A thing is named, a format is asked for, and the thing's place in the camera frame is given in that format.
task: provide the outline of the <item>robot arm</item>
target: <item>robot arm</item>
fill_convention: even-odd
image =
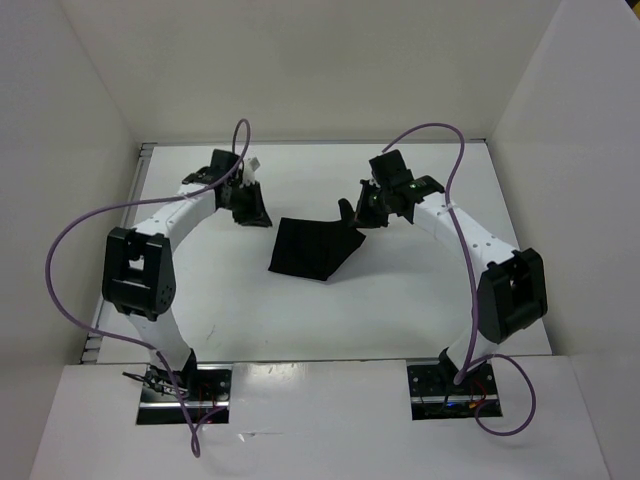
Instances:
[[[214,150],[211,164],[183,180],[177,196],[184,200],[162,206],[147,220],[130,229],[114,228],[107,238],[102,294],[124,314],[140,338],[154,345],[176,373],[187,392],[197,388],[195,353],[182,338],[171,304],[176,294],[173,252],[189,233],[219,208],[232,211],[240,225],[271,226],[264,208],[260,184],[254,171],[259,163],[250,159],[225,184],[197,196],[236,163],[230,152]],[[167,373],[150,352],[154,381],[166,381]]]
[[[464,261],[448,212],[449,208],[456,209],[469,246],[478,296],[478,336],[472,361],[495,352],[513,333],[547,312],[544,268],[537,252],[520,252],[496,238],[457,205],[447,207],[442,185],[429,176],[414,179],[399,151],[385,153],[369,163],[373,180],[361,181],[356,211],[346,199],[339,201],[343,221],[355,228],[386,227],[389,214],[395,213]],[[470,335],[469,326],[440,355],[443,370],[451,379],[464,363]]]

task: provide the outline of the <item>white table surface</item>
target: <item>white table surface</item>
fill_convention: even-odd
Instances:
[[[470,322],[466,271],[448,250],[404,219],[364,231],[357,250],[328,282],[267,270],[281,217],[332,221],[338,199],[355,206],[359,180],[382,145],[257,145],[267,211],[274,228],[242,228],[231,212],[203,221],[174,255],[178,326],[200,361],[304,361],[437,356]],[[210,161],[213,146],[156,147],[142,198],[175,193],[181,180]],[[456,144],[408,144],[401,151],[414,176],[445,184]],[[487,229],[517,245],[485,144],[467,146],[453,198]],[[140,207],[135,221],[157,207]],[[111,304],[102,328],[136,336]],[[508,354],[550,354],[542,322],[503,345]],[[147,361],[147,352],[111,339],[99,363]]]
[[[609,478],[569,360],[519,361],[538,411],[509,438],[473,419],[412,421],[400,360],[238,364],[229,424],[203,428],[198,460],[185,425],[135,425],[140,386],[121,372],[144,366],[70,366],[31,480]],[[485,422],[511,429],[527,416],[529,393],[508,363],[494,370],[505,417]]]

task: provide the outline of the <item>cable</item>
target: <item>cable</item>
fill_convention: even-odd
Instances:
[[[529,387],[529,393],[531,393],[531,410],[529,411],[529,416],[522,423],[522,425],[520,425],[517,428],[514,428],[513,430],[509,430],[507,432],[499,432],[497,430],[492,430],[492,429],[490,429],[489,427],[487,427],[486,425],[484,425],[480,421],[480,412],[482,411],[482,409],[484,407],[486,407],[487,405],[490,405],[492,403],[496,403],[497,400],[486,400],[486,401],[478,404],[478,406],[475,409],[474,416],[476,418],[476,423],[485,432],[490,433],[491,435],[496,435],[497,437],[510,437],[512,435],[517,435],[518,433],[523,431],[533,421],[533,417],[536,414],[536,408],[537,408],[537,405],[538,405],[538,399],[536,397],[536,390],[535,390],[535,388],[533,388],[533,383],[531,383],[531,379],[529,378],[529,375],[527,375],[527,373],[524,371],[524,369],[513,358],[508,357],[506,355],[502,355],[501,353],[492,353],[491,355],[485,355],[483,357],[480,357],[477,360],[474,360],[472,362],[471,366],[475,366],[475,365],[478,365],[478,364],[480,364],[482,362],[486,362],[487,360],[491,360],[492,358],[502,358],[502,359],[510,362],[514,367],[516,367],[518,372],[520,372],[520,375],[522,375],[522,378],[524,378],[524,381],[527,383],[527,387]]]
[[[193,452],[193,455],[196,458],[200,457],[200,442],[198,441],[198,426],[199,426],[199,424],[194,426],[194,424],[193,424],[193,422],[191,420],[191,416],[189,415],[189,411],[187,410],[187,406],[185,405],[184,399],[182,398],[182,394],[180,393],[180,389],[178,388],[178,380],[177,380],[176,376],[174,375],[173,371],[171,370],[171,367],[169,367],[169,363],[167,362],[167,360],[164,357],[164,355],[162,355],[162,353],[156,347],[151,345],[150,343],[144,342],[144,341],[139,340],[137,338],[127,337],[125,335],[119,335],[117,333],[112,333],[112,332],[106,332],[104,330],[100,330],[98,328],[94,328],[94,327],[92,327],[90,325],[85,325],[80,320],[75,318],[64,307],[64,305],[62,305],[62,303],[60,302],[60,299],[58,298],[58,295],[57,295],[55,289],[53,288],[53,281],[52,281],[52,278],[51,278],[51,263],[53,261],[53,255],[55,254],[55,251],[58,248],[58,245],[60,244],[62,239],[71,230],[73,230],[76,226],[78,226],[80,223],[84,222],[85,220],[88,220],[89,218],[95,217],[96,215],[99,215],[101,213],[109,212],[111,210],[118,210],[120,208],[134,207],[134,206],[138,206],[138,205],[153,205],[153,204],[158,204],[158,203],[171,203],[171,202],[177,202],[177,201],[185,200],[186,198],[193,198],[193,197],[196,197],[196,196],[198,196],[198,195],[200,195],[202,193],[205,193],[205,192],[207,192],[209,190],[213,190],[218,185],[221,185],[222,183],[226,182],[227,179],[231,175],[234,174],[234,172],[238,169],[238,167],[240,167],[240,164],[243,162],[244,157],[247,154],[247,150],[249,149],[249,143],[251,142],[251,125],[249,124],[249,121],[247,119],[245,119],[245,118],[241,119],[237,123],[236,129],[235,129],[234,135],[233,135],[233,142],[235,144],[236,136],[238,134],[238,130],[240,129],[240,126],[242,124],[245,125],[246,131],[247,131],[247,137],[246,137],[244,148],[242,149],[242,153],[240,154],[238,160],[233,165],[233,167],[231,167],[231,169],[227,173],[225,173],[219,180],[216,180],[211,185],[207,185],[207,186],[201,188],[200,190],[196,190],[195,192],[191,192],[191,193],[188,193],[186,195],[173,196],[173,197],[163,197],[163,198],[151,198],[151,199],[147,199],[147,200],[136,200],[136,201],[132,201],[132,202],[118,203],[118,204],[115,204],[115,205],[109,205],[109,206],[106,206],[106,207],[97,208],[97,209],[92,210],[92,211],[90,211],[88,213],[85,213],[84,215],[81,215],[80,217],[78,217],[74,221],[72,221],[69,225],[67,225],[58,234],[58,236],[55,238],[55,240],[51,244],[51,247],[49,248],[49,252],[47,253],[47,258],[45,260],[45,266],[44,266],[44,278],[45,278],[45,282],[46,282],[46,285],[47,285],[47,291],[49,292],[49,296],[51,297],[51,300],[53,301],[53,304],[56,306],[56,308],[60,311],[60,313],[67,320],[69,320],[71,323],[73,323],[76,327],[82,328],[83,330],[86,330],[86,331],[88,331],[90,333],[94,333],[96,335],[102,335],[104,337],[114,338],[116,340],[121,340],[123,342],[133,343],[135,345],[140,345],[141,347],[145,347],[145,348],[151,350],[152,352],[154,352],[156,354],[156,356],[160,360],[160,363],[162,363],[162,365],[164,366],[165,370],[167,371],[167,374],[169,376],[169,380],[171,381],[171,385],[173,386],[173,389],[176,392],[176,398],[178,400],[178,403],[180,404],[180,409],[182,410],[182,414],[184,415],[184,419],[185,419],[187,425],[189,426],[189,430],[191,431],[191,451]],[[200,419],[200,422],[202,422],[205,418],[209,418],[207,415],[202,417],[202,419]]]
[[[441,127],[446,128],[447,130],[451,130],[454,132],[458,139],[460,140],[460,150],[458,151],[458,158],[456,158],[456,162],[453,165],[453,169],[451,169],[451,173],[449,174],[449,179],[447,180],[447,186],[444,189],[444,199],[447,206],[451,205],[451,186],[453,185],[453,179],[458,173],[458,168],[460,168],[460,164],[462,163],[462,157],[464,156],[464,148],[465,141],[464,135],[462,132],[454,127],[453,125],[449,125],[448,123],[423,123],[421,125],[417,125],[413,128],[410,128],[406,132],[402,133],[398,137],[389,143],[384,149],[382,153],[385,153],[391,147],[393,147],[396,143],[402,140],[407,135],[412,134],[418,130],[422,130],[423,128],[431,128],[431,127]],[[467,267],[467,274],[469,276],[469,288],[471,289],[471,337],[469,338],[469,348],[467,350],[467,355],[465,356],[464,363],[462,364],[462,368],[458,371],[455,378],[453,379],[454,385],[460,385],[464,377],[467,376],[467,371],[469,370],[469,364],[471,363],[471,359],[473,358],[473,352],[476,348],[476,340],[478,338],[478,297],[476,295],[476,276],[473,272],[473,263],[471,262],[471,253],[469,252],[469,247],[467,245],[467,241],[464,237],[464,232],[460,227],[460,222],[458,221],[458,216],[454,212],[455,209],[450,208],[449,214],[451,215],[451,221],[453,222],[453,227],[456,230],[456,234],[460,239],[460,246],[462,247],[462,255],[464,257],[464,263]]]
[[[247,153],[246,147],[248,147],[249,139],[251,138],[251,125],[249,125],[249,120],[247,120],[246,118],[241,118],[238,121],[238,123],[236,123],[236,128],[233,130],[233,139],[231,140],[231,151],[233,152],[234,155],[236,153],[236,140],[238,139],[238,132],[240,131],[240,127],[243,124],[247,129],[247,132],[249,132],[248,134],[249,136],[247,137],[247,141],[245,142],[245,150],[243,151],[243,154]]]
[[[382,153],[387,152],[391,147],[393,147],[396,143],[398,143],[400,140],[402,140],[404,137],[406,137],[407,135],[412,134],[413,132],[417,131],[417,130],[422,130],[423,128],[431,128],[431,127],[441,127],[441,128],[446,128],[447,130],[451,130],[452,132],[454,132],[457,136],[458,139],[460,140],[460,150],[458,151],[458,158],[456,159],[455,164],[453,165],[453,169],[451,170],[451,173],[449,174],[449,178],[447,180],[447,185],[445,187],[444,190],[444,198],[445,198],[445,203],[447,204],[447,206],[451,205],[451,187],[453,185],[453,179],[456,176],[456,173],[458,172],[458,168],[460,168],[460,164],[462,163],[462,157],[464,156],[464,148],[465,148],[465,141],[464,141],[464,135],[462,134],[462,132],[454,127],[453,125],[449,125],[448,123],[438,123],[438,122],[434,122],[434,123],[423,123],[421,125],[416,125],[413,128],[410,128],[409,130],[407,130],[406,132],[400,134],[398,137],[394,138],[386,147],[384,147],[382,149]],[[462,368],[460,368],[460,370],[458,371],[458,373],[456,374],[453,383],[454,385],[459,385],[462,380],[464,380],[464,378],[467,375],[467,372],[469,371],[469,369],[475,365],[478,365],[482,362],[486,362],[487,360],[490,360],[491,358],[497,357],[497,358],[502,358],[504,360],[507,360],[508,362],[510,362],[513,366],[516,367],[516,369],[520,372],[520,374],[522,375],[522,378],[524,378],[525,382],[527,383],[527,386],[529,387],[529,392],[531,393],[531,411],[529,412],[529,416],[527,417],[527,419],[524,421],[524,423],[522,425],[520,425],[518,428],[508,431],[508,432],[498,432],[496,430],[491,430],[490,428],[488,428],[487,426],[485,426],[481,421],[480,421],[480,411],[486,407],[488,404],[493,403],[495,401],[491,401],[491,402],[483,402],[481,405],[478,405],[475,409],[475,418],[476,418],[476,422],[478,423],[478,425],[480,426],[480,428],[482,428],[485,432],[490,433],[492,435],[497,435],[499,437],[508,437],[511,435],[516,435],[518,433],[520,433],[521,431],[523,431],[525,428],[527,428],[529,426],[529,424],[531,423],[531,421],[533,420],[533,417],[536,413],[536,407],[537,407],[537,399],[536,399],[536,392],[535,389],[533,388],[533,383],[531,383],[531,379],[529,378],[529,376],[527,375],[527,373],[522,369],[522,367],[511,357],[508,357],[506,355],[502,355],[500,353],[493,353],[491,355],[485,355],[483,357],[480,357],[476,360],[474,360],[473,362],[471,361],[471,359],[473,358],[473,352],[476,348],[476,340],[478,338],[478,323],[479,323],[479,319],[478,319],[478,296],[477,296],[477,292],[476,292],[476,277],[475,274],[473,272],[473,264],[471,263],[471,253],[469,252],[469,246],[467,245],[467,241],[465,239],[464,236],[464,232],[462,231],[462,228],[460,227],[460,222],[458,221],[458,217],[454,211],[455,209],[450,208],[449,209],[449,214],[451,215],[451,221],[453,222],[453,226],[456,230],[456,234],[458,235],[458,239],[460,240],[460,247],[462,248],[462,255],[464,256],[464,263],[465,266],[467,267],[467,276],[469,278],[469,287],[471,289],[471,336],[469,338],[469,348],[467,349],[467,355],[464,359],[464,363],[462,365]]]

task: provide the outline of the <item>black fabric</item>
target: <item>black fabric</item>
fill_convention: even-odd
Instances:
[[[269,270],[326,281],[365,238],[340,220],[316,222],[282,218]]]

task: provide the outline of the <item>metal base plate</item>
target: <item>metal base plate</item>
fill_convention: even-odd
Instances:
[[[493,368],[488,363],[458,386],[443,380],[437,360],[407,363],[407,376],[413,420],[473,417],[475,408],[484,402],[490,403],[480,410],[480,417],[502,416]]]
[[[212,391],[211,398],[188,399],[185,403],[191,420],[197,423],[213,407],[227,407],[213,415],[208,423],[229,423],[231,395],[231,365],[200,364],[198,372],[202,383]],[[138,407],[137,425],[171,425],[185,423],[180,404],[173,395],[142,387]]]

